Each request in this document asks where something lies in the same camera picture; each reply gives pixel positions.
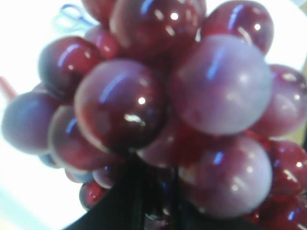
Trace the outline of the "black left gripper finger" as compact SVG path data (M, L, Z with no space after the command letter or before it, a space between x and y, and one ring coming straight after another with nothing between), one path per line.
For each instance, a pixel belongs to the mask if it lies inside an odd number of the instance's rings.
M252 230L243 217L218 220L203 216L183 197L176 169L159 170L131 157L115 185L107 190L91 182L81 186L86 214L68 230Z

